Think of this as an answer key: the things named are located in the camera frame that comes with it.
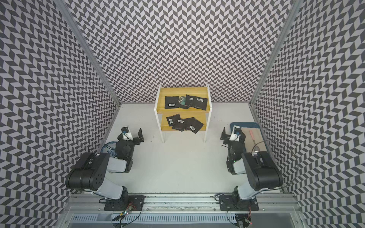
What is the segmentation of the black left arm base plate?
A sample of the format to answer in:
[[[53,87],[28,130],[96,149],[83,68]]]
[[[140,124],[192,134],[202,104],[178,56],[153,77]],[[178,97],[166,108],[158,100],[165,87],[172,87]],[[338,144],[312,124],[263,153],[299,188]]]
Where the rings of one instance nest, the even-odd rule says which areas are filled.
[[[144,199],[144,195],[133,195],[127,199],[108,199],[106,200],[104,211],[125,211],[128,206],[132,206],[133,211],[141,211]]]

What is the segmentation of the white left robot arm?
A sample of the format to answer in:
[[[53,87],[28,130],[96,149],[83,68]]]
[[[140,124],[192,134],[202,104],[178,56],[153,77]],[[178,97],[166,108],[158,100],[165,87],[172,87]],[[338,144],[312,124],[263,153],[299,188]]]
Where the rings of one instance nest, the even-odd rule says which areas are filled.
[[[117,142],[105,144],[105,152],[84,153],[66,176],[66,187],[90,192],[105,199],[107,207],[126,208],[132,205],[125,186],[106,177],[106,173],[128,173],[133,165],[135,146],[144,142],[142,129],[133,137],[127,126],[122,127]]]

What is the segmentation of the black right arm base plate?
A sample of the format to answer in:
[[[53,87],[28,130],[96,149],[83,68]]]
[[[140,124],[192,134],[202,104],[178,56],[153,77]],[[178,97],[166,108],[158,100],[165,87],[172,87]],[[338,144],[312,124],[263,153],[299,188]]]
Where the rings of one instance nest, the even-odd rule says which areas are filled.
[[[256,198],[240,199],[232,195],[220,195],[219,205],[221,211],[259,211]]]

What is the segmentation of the green tea bag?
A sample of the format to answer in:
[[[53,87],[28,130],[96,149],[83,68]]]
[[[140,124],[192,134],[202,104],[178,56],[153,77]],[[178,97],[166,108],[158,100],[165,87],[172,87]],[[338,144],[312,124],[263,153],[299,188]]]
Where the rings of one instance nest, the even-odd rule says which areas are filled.
[[[186,106],[185,102],[186,102],[186,97],[184,96],[179,97],[179,105]]]

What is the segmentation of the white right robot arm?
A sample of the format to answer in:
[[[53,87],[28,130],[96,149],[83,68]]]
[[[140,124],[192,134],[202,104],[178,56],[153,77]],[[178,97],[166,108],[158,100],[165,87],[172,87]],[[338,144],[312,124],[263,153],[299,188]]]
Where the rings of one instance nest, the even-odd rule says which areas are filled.
[[[234,125],[232,133],[224,129],[220,139],[228,148],[227,170],[232,175],[243,175],[231,196],[220,196],[222,210],[258,210],[256,196],[264,190],[274,190],[283,184],[283,177],[275,162],[265,150],[265,142],[258,128]]]

